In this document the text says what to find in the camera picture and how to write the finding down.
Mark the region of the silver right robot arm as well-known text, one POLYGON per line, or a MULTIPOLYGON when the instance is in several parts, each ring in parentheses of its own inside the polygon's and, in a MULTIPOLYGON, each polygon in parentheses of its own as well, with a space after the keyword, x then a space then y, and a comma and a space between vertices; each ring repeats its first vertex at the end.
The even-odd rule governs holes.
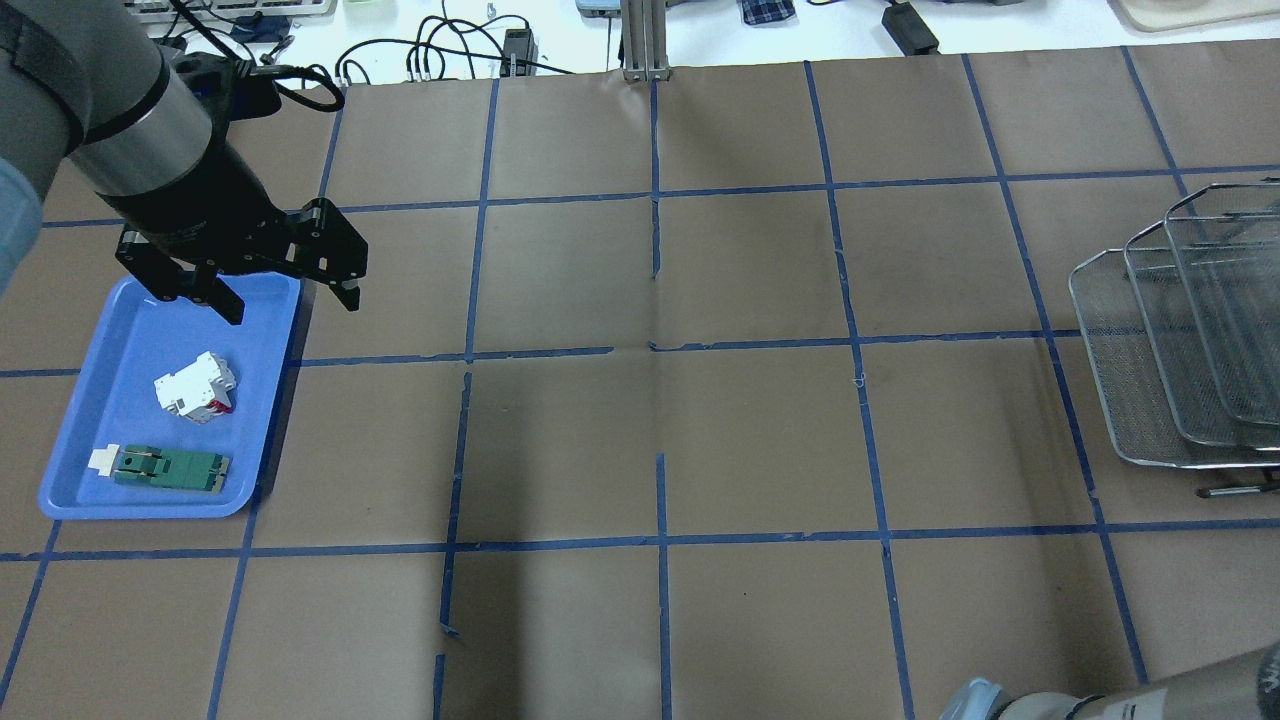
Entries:
POLYGON ((1023 696, 975 678, 950 700, 942 719, 1277 719, 1279 643, 1108 694, 1023 696))

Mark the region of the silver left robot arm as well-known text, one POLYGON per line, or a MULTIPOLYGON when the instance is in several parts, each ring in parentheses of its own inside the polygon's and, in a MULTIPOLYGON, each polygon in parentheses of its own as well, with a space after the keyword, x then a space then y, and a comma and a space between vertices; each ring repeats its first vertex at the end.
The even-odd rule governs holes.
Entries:
POLYGON ((125 223, 116 260, 156 299, 187 299, 237 325, 230 275, 275 272, 326 286, 358 310, 369 245, 325 197, 278 208, 228 142, 233 120, 284 97, 346 105, 303 67, 259 67, 224 50, 170 54, 114 1, 5 1, 3 282, 35 246, 69 160, 125 223))

